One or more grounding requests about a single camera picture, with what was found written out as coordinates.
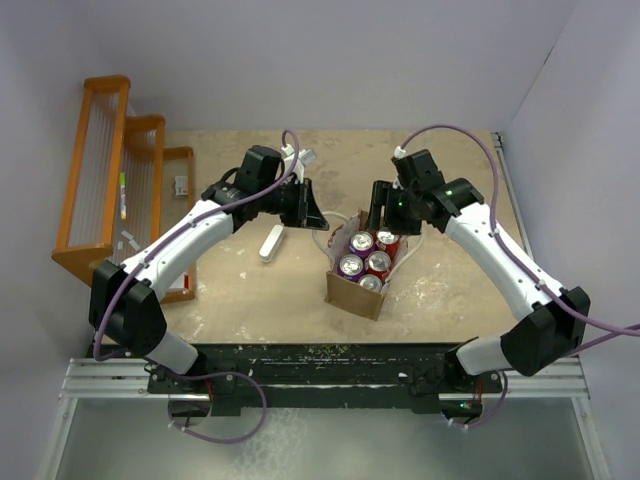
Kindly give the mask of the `green yellow marker pen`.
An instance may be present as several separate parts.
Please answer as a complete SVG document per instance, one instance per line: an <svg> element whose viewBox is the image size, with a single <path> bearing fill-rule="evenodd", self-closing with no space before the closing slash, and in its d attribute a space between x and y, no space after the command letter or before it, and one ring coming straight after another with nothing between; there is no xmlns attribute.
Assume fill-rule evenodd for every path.
<svg viewBox="0 0 640 480"><path fill-rule="evenodd" d="M126 173L124 171L121 171L119 173L118 188L119 188L119 215L120 215L121 221L124 222L127 219Z"/></svg>

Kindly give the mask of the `small red white box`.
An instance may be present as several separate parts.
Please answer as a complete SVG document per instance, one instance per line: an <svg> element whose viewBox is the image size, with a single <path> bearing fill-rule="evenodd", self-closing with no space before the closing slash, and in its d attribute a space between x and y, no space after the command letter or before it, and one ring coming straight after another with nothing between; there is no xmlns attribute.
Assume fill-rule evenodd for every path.
<svg viewBox="0 0 640 480"><path fill-rule="evenodd" d="M189 178L187 176L174 177L174 194L176 197L187 197L189 195Z"/></svg>

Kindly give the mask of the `white oblong plastic case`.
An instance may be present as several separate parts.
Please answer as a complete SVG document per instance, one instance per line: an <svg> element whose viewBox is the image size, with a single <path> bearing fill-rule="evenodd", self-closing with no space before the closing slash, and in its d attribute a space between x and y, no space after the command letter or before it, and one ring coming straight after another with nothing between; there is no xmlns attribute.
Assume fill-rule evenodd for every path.
<svg viewBox="0 0 640 480"><path fill-rule="evenodd" d="M285 235L282 225L274 225L259 249L259 258L263 263L270 263Z"/></svg>

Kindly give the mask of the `red coca-cola can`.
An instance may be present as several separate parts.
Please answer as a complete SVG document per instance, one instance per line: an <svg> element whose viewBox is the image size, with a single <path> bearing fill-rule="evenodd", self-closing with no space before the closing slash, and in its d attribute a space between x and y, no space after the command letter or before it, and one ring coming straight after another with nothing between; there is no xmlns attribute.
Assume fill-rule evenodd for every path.
<svg viewBox="0 0 640 480"><path fill-rule="evenodd" d="M388 229L380 229L376 232L376 246L380 251L386 252L389 256L396 255L400 243L400 236Z"/></svg>
<svg viewBox="0 0 640 480"><path fill-rule="evenodd" d="M365 266L368 272L375 275L385 275L390 271L391 257L385 251L374 251L366 259Z"/></svg>

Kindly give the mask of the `orange wooden tiered rack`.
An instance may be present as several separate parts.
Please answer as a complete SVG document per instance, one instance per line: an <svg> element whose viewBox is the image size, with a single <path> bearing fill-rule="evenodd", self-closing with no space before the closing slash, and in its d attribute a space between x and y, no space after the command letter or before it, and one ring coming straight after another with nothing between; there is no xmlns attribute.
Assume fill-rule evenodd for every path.
<svg viewBox="0 0 640 480"><path fill-rule="evenodd" d="M70 172L52 258L85 284L104 260L119 264L151 245L195 203L194 152L165 144L161 115L134 115L124 75L85 80ZM119 215L126 173L127 219ZM174 177L189 178L176 197Z"/></svg>

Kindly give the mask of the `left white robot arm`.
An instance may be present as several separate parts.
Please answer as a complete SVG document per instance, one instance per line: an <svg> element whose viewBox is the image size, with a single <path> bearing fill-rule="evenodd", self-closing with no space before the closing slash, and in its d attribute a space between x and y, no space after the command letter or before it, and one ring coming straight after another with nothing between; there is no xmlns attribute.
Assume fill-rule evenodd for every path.
<svg viewBox="0 0 640 480"><path fill-rule="evenodd" d="M261 213L278 216L285 227L328 230L304 174L314 159L311 149L254 145L240 167L211 184L158 240L119 264L103 261L91 284L94 345L109 337L132 355L171 370L171 381L182 391L201 388L206 369L199 353L169 329L160 303L197 259Z"/></svg>

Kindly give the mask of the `purple fanta can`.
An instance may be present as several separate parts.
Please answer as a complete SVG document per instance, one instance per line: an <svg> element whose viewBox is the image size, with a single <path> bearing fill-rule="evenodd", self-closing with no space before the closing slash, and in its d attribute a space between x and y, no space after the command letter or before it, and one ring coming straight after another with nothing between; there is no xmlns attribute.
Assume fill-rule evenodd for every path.
<svg viewBox="0 0 640 480"><path fill-rule="evenodd" d="M348 243L349 251L362 258L366 258L375 251L375 239L373 235L366 231L354 233Z"/></svg>
<svg viewBox="0 0 640 480"><path fill-rule="evenodd" d="M374 292L380 292L382 290L383 282L376 275L365 274L359 279L358 285Z"/></svg>
<svg viewBox="0 0 640 480"><path fill-rule="evenodd" d="M362 258L356 254L343 256L338 262L337 273L348 281L357 282L365 273Z"/></svg>

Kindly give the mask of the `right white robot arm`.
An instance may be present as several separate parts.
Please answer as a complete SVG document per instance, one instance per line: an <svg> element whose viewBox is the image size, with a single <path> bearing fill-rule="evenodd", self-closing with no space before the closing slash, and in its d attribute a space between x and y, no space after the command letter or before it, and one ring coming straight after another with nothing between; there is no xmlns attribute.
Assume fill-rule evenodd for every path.
<svg viewBox="0 0 640 480"><path fill-rule="evenodd" d="M469 340L445 356L445 380L467 391L480 375L512 369L532 376L581 345L585 326L577 319L590 308L580 287L565 288L544 272L501 226L466 179L446 181L431 153L396 150L395 182L378 180L366 221L369 230L418 235L429 224L457 243L489 277L516 323L507 332Z"/></svg>

